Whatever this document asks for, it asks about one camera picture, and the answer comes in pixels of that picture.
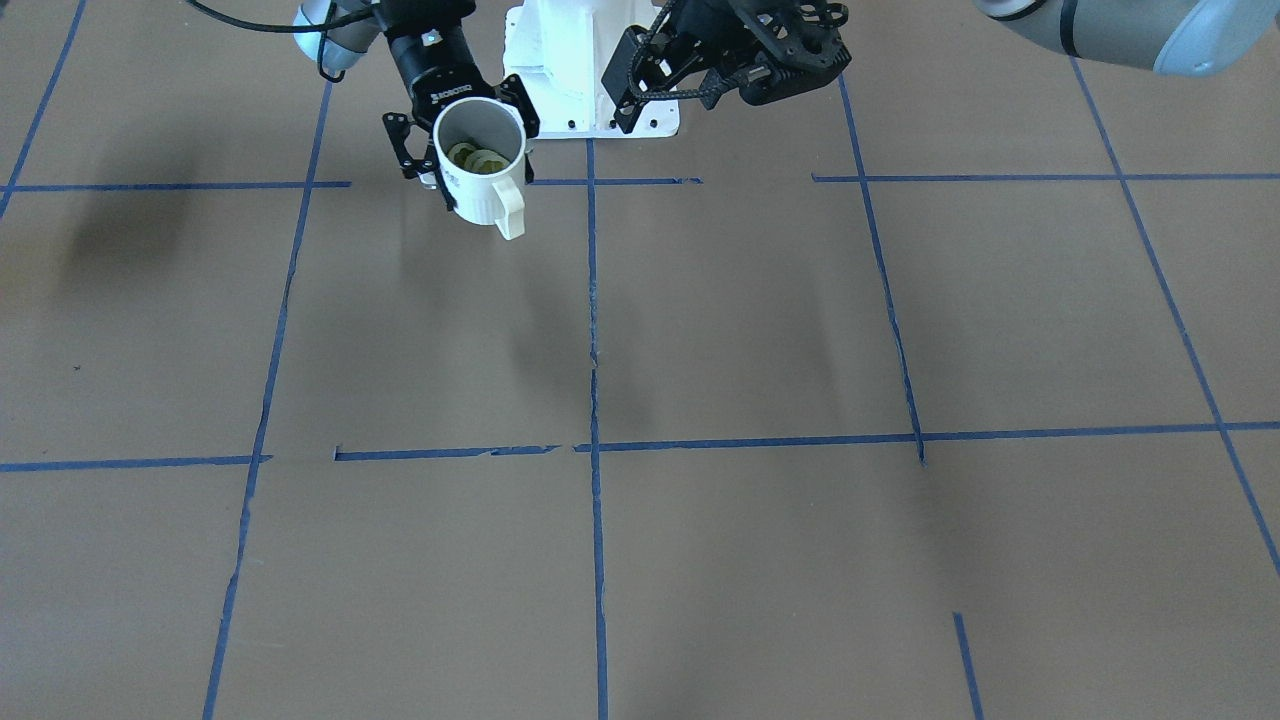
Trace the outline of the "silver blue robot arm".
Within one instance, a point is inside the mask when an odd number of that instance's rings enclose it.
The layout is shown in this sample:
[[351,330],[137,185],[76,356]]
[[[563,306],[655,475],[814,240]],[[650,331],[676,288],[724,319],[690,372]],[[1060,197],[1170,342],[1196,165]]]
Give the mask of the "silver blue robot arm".
[[407,147],[415,128],[434,136],[433,126],[453,102],[468,97],[497,100],[517,113],[529,138],[540,131],[540,118],[521,78],[507,76],[488,83],[477,68],[463,31],[463,20],[477,9],[475,1],[303,1],[292,29],[301,51],[328,82],[343,81],[380,38],[410,97],[410,111],[389,111],[381,123],[407,179],[426,176],[442,181],[439,143],[430,138],[424,158]]
[[[1275,1],[979,1],[1021,38],[1065,56],[1158,76],[1207,77],[1242,59],[1277,24]],[[852,56],[841,1],[667,1],[630,26],[602,74],[613,123],[635,131],[652,102],[731,92],[762,106],[822,88]]]

